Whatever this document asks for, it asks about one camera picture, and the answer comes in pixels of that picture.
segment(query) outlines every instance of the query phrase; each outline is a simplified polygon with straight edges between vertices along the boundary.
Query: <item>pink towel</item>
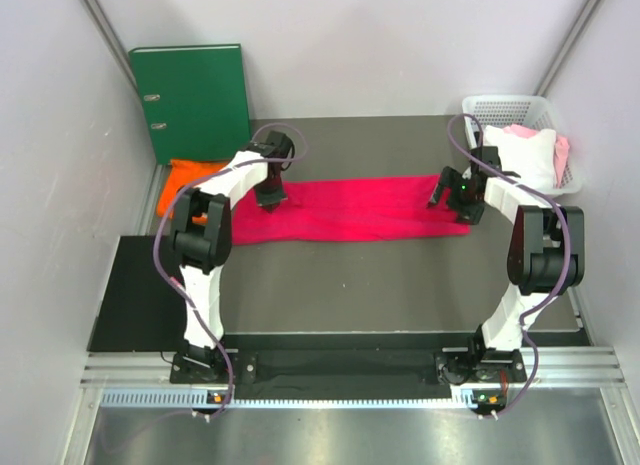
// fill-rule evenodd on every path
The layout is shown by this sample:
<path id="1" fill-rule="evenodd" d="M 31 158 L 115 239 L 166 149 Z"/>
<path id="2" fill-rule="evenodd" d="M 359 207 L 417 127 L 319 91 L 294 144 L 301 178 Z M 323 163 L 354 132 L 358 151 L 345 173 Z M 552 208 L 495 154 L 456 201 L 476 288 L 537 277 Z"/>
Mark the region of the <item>pink towel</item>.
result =
<path id="1" fill-rule="evenodd" d="M 507 133 L 512 133 L 521 138 L 531 138 L 538 133 L 537 130 L 532 130 L 522 125 L 516 125 L 515 123 L 509 127 L 503 128 Z M 558 187 L 562 185 L 562 177 L 564 176 L 564 169 L 567 168 L 567 159 L 569 158 L 569 141 L 567 137 L 562 135 L 556 135 L 556 153 L 553 156 L 553 167 L 556 170 L 556 184 Z"/>
<path id="2" fill-rule="evenodd" d="M 268 213 L 247 194 L 234 209 L 233 243 L 274 240 L 369 242 L 469 233 L 444 205 L 427 209 L 438 175 L 285 183 L 288 199 Z"/>

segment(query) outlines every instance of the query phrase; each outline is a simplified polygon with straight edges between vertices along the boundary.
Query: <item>folded cloth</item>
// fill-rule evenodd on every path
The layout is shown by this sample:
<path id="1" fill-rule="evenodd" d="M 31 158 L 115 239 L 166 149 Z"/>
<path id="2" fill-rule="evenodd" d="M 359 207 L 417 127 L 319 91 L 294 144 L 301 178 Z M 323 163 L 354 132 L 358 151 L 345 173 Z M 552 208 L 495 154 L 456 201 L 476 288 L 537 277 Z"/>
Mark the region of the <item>folded cloth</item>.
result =
<path id="1" fill-rule="evenodd" d="M 498 147 L 502 170 L 516 172 L 520 175 L 519 182 L 538 190 L 554 188 L 554 130 L 541 130 L 530 138 L 523 138 L 501 128 L 487 126 L 484 143 Z"/>
<path id="2" fill-rule="evenodd" d="M 427 177 L 365 178 L 284 183 L 288 199 L 273 212 L 260 208 L 253 192 L 234 209 L 233 243 L 275 240 L 368 242 L 464 235 L 468 225 L 444 200 L 427 203 L 438 183 Z"/>
<path id="3" fill-rule="evenodd" d="M 225 165 L 226 163 L 223 162 L 194 162 L 192 160 L 171 159 L 171 172 L 169 172 L 169 178 L 167 178 L 167 183 L 162 190 L 156 207 L 158 216 L 164 216 L 171 200 L 183 186 L 193 182 L 196 178 L 206 177 L 222 170 Z M 197 217 L 193 221 L 195 223 L 206 223 L 207 218 Z"/>
<path id="4" fill-rule="evenodd" d="M 503 128 L 506 133 L 511 133 L 522 138 L 531 138 L 538 134 L 537 130 L 523 127 L 522 125 L 513 124 Z M 569 159 L 569 140 L 562 135 L 556 135 L 555 154 L 553 156 L 553 166 L 556 172 L 556 186 L 562 185 L 562 177 L 564 170 L 567 168 L 567 160 Z"/>

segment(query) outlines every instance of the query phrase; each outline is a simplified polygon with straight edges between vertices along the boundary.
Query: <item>green binder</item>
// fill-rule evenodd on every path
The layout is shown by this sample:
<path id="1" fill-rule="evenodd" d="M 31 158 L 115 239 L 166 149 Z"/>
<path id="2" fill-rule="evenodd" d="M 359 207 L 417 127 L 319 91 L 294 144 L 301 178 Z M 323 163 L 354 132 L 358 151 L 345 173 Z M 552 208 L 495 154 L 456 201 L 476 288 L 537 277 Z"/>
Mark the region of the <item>green binder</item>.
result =
<path id="1" fill-rule="evenodd" d="M 158 163 L 226 160 L 250 138 L 240 45 L 129 52 Z"/>

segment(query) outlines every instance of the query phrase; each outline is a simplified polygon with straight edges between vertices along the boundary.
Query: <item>white laundry basket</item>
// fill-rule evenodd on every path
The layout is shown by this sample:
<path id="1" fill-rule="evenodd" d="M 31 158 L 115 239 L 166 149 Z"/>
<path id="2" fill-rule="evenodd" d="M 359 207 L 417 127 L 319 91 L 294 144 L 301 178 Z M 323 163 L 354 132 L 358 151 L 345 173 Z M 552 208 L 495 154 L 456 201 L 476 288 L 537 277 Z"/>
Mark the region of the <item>white laundry basket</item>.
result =
<path id="1" fill-rule="evenodd" d="M 544 97 L 531 95 L 477 95 L 462 101 L 462 111 L 474 115 L 483 127 L 492 125 L 504 128 L 512 124 L 523 125 L 534 130 L 552 128 L 562 133 L 560 123 L 551 103 Z M 473 136 L 478 131 L 475 122 L 465 118 L 465 131 L 470 148 L 478 144 Z M 571 150 L 560 187 L 540 189 L 552 197 L 576 193 L 582 188 L 582 174 L 571 161 Z"/>

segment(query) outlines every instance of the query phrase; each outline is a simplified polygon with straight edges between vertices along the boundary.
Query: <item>reflective metal surface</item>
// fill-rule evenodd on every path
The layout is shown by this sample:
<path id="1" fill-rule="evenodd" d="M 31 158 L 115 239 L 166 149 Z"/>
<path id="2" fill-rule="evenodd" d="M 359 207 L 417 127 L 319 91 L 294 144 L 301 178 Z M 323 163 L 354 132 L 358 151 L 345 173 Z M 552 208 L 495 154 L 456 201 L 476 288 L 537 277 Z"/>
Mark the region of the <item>reflective metal surface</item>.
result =
<path id="1" fill-rule="evenodd" d="M 207 425 L 166 410 L 101 409 L 89 464 L 621 464 L 599 390 L 534 390 L 511 415 L 468 411 L 229 410 Z"/>

